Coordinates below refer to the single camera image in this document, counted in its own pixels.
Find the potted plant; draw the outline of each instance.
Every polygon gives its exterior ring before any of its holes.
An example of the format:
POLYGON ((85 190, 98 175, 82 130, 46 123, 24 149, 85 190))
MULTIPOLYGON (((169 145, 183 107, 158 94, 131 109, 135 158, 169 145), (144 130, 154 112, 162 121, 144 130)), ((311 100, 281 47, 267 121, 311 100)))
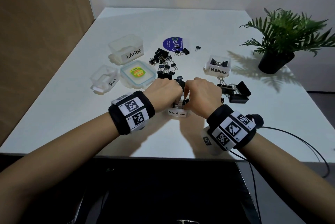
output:
POLYGON ((267 13, 265 20, 260 17, 241 25, 245 28, 256 28, 264 35, 262 43, 251 39, 242 44, 258 47, 254 53, 263 54, 258 65, 262 72, 276 73, 294 58, 296 51, 310 51, 315 57, 322 47, 335 47, 335 34, 328 37, 331 29, 322 35, 319 32, 327 25, 327 20, 313 21, 307 14, 294 15, 290 10, 264 10, 267 13))

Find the person's right hand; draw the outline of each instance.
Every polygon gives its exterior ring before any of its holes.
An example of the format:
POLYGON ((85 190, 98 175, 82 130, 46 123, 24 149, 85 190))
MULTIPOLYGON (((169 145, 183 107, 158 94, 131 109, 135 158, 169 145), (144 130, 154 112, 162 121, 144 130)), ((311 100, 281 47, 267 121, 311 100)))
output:
POLYGON ((198 116, 207 119, 221 103, 220 87, 202 78, 187 80, 184 88, 184 98, 190 93, 190 101, 184 109, 191 110, 198 116))

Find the white table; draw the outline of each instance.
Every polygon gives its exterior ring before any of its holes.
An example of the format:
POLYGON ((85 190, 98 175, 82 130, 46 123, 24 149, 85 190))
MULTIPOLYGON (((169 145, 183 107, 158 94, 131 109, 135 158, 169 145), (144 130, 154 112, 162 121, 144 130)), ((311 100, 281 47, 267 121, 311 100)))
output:
MULTIPOLYGON (((252 47, 239 46, 250 38, 261 40, 254 29, 239 28, 250 17, 245 11, 106 8, 93 23, 48 85, 29 108, 0 148, 2 153, 26 154, 46 144, 76 126, 107 112, 110 101, 134 89, 118 82, 100 96, 90 89, 90 76, 103 64, 111 65, 107 44, 133 33, 144 41, 148 61, 166 38, 179 36, 190 40, 190 55, 174 57, 179 70, 176 76, 184 80, 205 75, 203 66, 210 54, 228 55, 234 68, 226 82, 244 81, 252 95, 246 104, 231 104, 242 114, 258 113, 265 126, 289 131, 312 144, 328 162, 335 162, 335 130, 299 85, 290 82, 288 69, 276 77, 262 77, 252 47), (201 50, 194 52, 195 46, 201 50)), ((211 156, 199 136, 205 121, 197 116, 171 119, 158 114, 142 131, 121 136, 106 146, 99 155, 158 158, 236 158, 232 154, 211 156)), ((302 142, 285 133, 259 129, 259 133, 301 161, 318 161, 302 142)))

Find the hand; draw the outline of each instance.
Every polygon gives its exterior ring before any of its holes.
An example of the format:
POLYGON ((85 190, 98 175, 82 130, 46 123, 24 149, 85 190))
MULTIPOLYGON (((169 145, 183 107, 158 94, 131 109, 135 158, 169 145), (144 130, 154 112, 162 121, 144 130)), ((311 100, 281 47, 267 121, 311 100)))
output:
POLYGON ((184 98, 190 93, 190 101, 184 109, 193 111, 198 116, 207 119, 221 103, 220 87, 202 78, 187 80, 184 88, 184 98))
POLYGON ((183 89, 175 80, 158 78, 143 93, 158 113, 170 107, 174 102, 178 103, 183 89))

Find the black pot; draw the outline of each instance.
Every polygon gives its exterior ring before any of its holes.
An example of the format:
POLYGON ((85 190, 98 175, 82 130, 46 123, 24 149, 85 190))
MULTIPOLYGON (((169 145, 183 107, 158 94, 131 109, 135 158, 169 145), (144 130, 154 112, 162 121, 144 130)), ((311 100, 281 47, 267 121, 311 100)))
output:
POLYGON ((274 74, 294 58, 294 53, 278 54, 266 51, 258 68, 266 74, 274 74))

